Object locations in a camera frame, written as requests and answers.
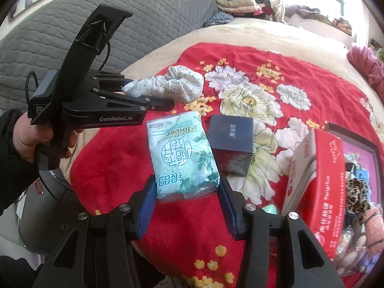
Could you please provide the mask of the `black left sleeve forearm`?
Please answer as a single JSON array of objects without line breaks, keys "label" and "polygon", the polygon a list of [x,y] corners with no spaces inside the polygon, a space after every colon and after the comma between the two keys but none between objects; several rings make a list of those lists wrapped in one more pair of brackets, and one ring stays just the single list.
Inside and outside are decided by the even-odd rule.
[{"label": "black left sleeve forearm", "polygon": [[22,159],[13,144],[13,131],[22,112],[13,108],[1,116],[1,215],[39,175],[36,163]]}]

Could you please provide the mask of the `person's left hand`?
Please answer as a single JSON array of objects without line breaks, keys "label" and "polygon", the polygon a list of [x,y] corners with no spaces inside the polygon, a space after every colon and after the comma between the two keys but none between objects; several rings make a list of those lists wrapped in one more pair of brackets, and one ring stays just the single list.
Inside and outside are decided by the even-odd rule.
[{"label": "person's left hand", "polygon": [[53,129],[46,125],[31,125],[27,113],[23,113],[13,129],[12,141],[19,156],[32,164],[35,161],[35,148],[38,144],[53,138]]}]

